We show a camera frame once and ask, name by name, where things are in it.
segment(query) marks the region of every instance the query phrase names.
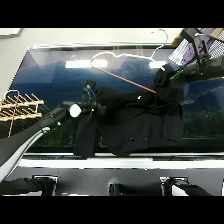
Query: black cloth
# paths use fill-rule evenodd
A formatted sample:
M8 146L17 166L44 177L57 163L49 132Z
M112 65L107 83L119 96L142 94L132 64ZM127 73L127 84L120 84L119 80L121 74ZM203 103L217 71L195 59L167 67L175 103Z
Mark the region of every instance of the black cloth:
M156 94L149 91L125 94L108 87L96 91L97 101L107 107L106 115L97 119L97 128L113 154L128 155L182 140L183 88L171 85L169 78L174 71L168 64L164 67L165 71L160 69L150 86ZM85 125L77 133L74 154L91 157L94 154L91 135L96 133L96 125Z

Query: purple fabric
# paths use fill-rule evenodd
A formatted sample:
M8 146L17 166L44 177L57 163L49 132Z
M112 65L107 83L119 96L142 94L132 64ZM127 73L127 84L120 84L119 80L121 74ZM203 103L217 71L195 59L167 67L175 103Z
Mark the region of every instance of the purple fabric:
M201 32L204 34L210 35L214 29L216 29L216 28L202 28ZM207 47L209 49L213 40L210 39L209 37L205 37L205 42L207 43ZM199 50L199 54L204 53L202 50L202 43L199 44L198 50ZM194 53L193 45L188 44L188 50L185 52L185 54L183 56L182 64L184 65L187 62L189 62L194 57L194 55L195 55L195 53Z

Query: purple object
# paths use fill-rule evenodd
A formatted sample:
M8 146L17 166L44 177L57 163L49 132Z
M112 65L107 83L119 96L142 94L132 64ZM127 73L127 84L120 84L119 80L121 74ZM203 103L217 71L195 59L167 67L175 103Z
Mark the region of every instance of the purple object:
M216 28L202 28L201 32L206 34L206 35L210 35L212 33L212 31L216 29ZM207 44L207 47L209 49L209 47L211 46L213 40L209 37L205 37L205 42ZM199 44L198 46L198 51L199 54L204 53L203 52L203 46L202 43ZM182 59L182 64L186 64L187 62L189 62L193 57L194 57L195 53L194 53L194 48L192 44L188 44L188 50L185 52L183 59Z

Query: floor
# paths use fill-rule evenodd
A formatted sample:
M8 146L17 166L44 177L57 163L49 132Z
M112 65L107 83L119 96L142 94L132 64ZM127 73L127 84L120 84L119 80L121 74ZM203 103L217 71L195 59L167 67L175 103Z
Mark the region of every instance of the floor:
M167 43L171 43L182 28L162 29L168 35ZM27 49L31 45L66 42L165 42L165 33L157 30L158 28L25 28L20 37L0 39L0 98L8 90Z

